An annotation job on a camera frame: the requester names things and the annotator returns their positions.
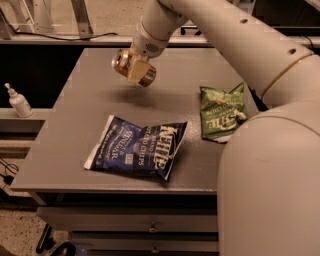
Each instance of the table surface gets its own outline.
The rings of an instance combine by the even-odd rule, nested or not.
[[[111,68],[112,48],[85,49],[12,184],[15,191],[213,194],[224,145],[201,139],[200,85],[242,82],[211,48],[166,49],[151,63],[155,82],[130,85]],[[249,108],[252,99],[246,96]],[[88,171],[83,165],[109,115],[139,126],[188,121],[169,182]]]

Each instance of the blue chip bag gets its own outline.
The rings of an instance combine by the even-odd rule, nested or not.
[[[132,175],[158,174],[168,180],[186,126],[187,123],[172,123],[140,128],[109,116],[84,167]]]

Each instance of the hand sanitizer bottle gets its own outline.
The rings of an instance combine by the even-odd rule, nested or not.
[[[26,98],[17,93],[13,88],[11,88],[9,83],[4,85],[8,89],[8,93],[10,95],[9,102],[11,106],[16,110],[17,114],[20,117],[29,117],[32,115],[33,111],[26,100]]]

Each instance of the gray table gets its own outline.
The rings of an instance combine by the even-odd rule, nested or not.
[[[215,206],[210,196],[216,195],[217,171],[224,146],[201,139],[199,87],[229,91],[242,82],[241,77],[215,49],[166,49],[151,61],[157,68],[157,78],[150,87],[144,88],[127,84],[124,77],[112,70],[111,59],[116,51],[84,50],[12,189],[29,192],[40,205],[46,206],[41,207],[38,214],[55,228],[90,231],[87,236],[81,233],[79,237],[75,233],[74,237],[80,244],[83,241],[90,244],[89,248],[117,250],[123,239],[110,242],[108,235],[101,238],[100,233],[93,239],[93,231],[142,232],[146,230],[145,225],[151,225],[148,228],[151,233],[159,226],[166,232],[217,232]],[[246,102],[251,109],[252,99],[246,97]],[[159,177],[128,177],[83,168],[109,115],[139,126],[189,122],[169,182]],[[100,200],[90,195],[110,196],[98,197]],[[132,199],[132,195],[142,197]],[[157,197],[161,209],[154,209],[158,201],[144,209],[144,202],[150,203],[150,197],[146,196],[150,195],[165,196],[164,200]],[[209,196],[209,200],[201,201],[203,196]],[[87,198],[85,204],[82,204],[83,198]],[[88,201],[95,200],[99,204],[113,201],[105,204],[105,208],[101,205],[94,208],[96,206]],[[115,204],[122,200],[125,202],[122,205]],[[135,224],[127,220],[128,212]],[[127,250],[142,250],[154,244],[149,236],[141,238],[141,243],[150,244],[141,247],[136,247],[130,239],[125,239],[125,243],[132,246]],[[190,248],[180,240],[180,247],[177,241],[174,244],[178,247],[170,247],[162,240],[157,243],[163,242],[164,250],[217,250],[216,241],[210,240],[208,244],[207,238],[201,239],[194,247],[189,243]]]
[[[116,49],[85,49],[12,185],[28,192],[214,193],[223,145],[201,139],[199,86],[231,90],[242,80],[215,49],[166,49],[152,60],[156,81],[127,84]],[[139,126],[188,121],[169,183],[86,171],[108,116]]]

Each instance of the drawer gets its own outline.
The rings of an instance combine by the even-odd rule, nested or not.
[[[70,240],[77,248],[95,251],[218,252],[217,234],[139,234],[72,232]]]
[[[37,215],[57,230],[124,232],[218,232],[215,211],[39,207]]]

